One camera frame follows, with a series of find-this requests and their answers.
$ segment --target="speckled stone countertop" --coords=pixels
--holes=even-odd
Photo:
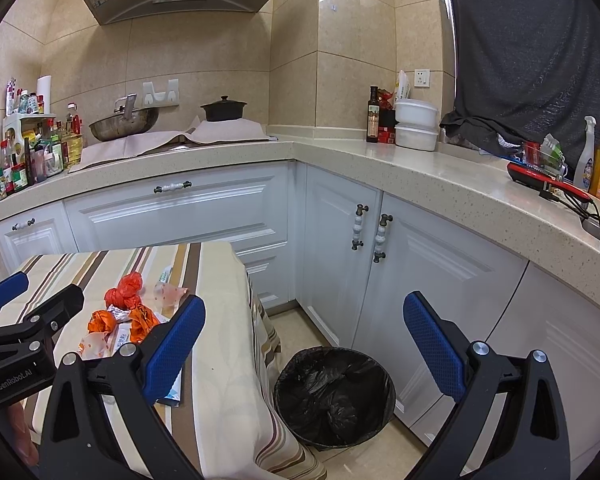
[[[278,142],[207,146],[120,160],[64,174],[11,196],[0,202],[0,220],[113,184],[291,159],[377,187],[471,229],[528,258],[600,306],[600,241],[582,229],[576,214],[516,184],[498,167],[363,140],[281,136]]]

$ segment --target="black ceramic pot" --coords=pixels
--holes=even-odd
[[[203,105],[201,108],[205,111],[206,120],[210,123],[217,121],[232,121],[242,118],[242,109],[247,103],[241,101],[233,101],[228,99],[227,95],[223,95],[220,101]]]

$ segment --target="silver bolt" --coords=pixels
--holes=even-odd
[[[62,358],[62,364],[71,366],[72,364],[75,363],[76,359],[77,359],[77,357],[75,356],[75,353],[69,352],[68,354],[64,354],[64,357]]]
[[[539,363],[546,361],[546,354],[542,350],[534,350],[534,359]]]
[[[136,353],[136,345],[134,345],[133,343],[124,343],[120,347],[119,352],[120,355],[122,355],[122,357],[129,357]]]
[[[478,355],[487,355],[489,353],[489,345],[482,341],[477,341],[474,343],[474,352]]]

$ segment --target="black garbage bin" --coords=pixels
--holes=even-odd
[[[355,446],[378,434],[394,413],[395,389],[371,357],[317,346],[292,357],[273,400],[298,440],[330,449]]]

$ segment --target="power outlet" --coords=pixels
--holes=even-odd
[[[429,69],[417,68],[413,73],[413,86],[429,88]]]

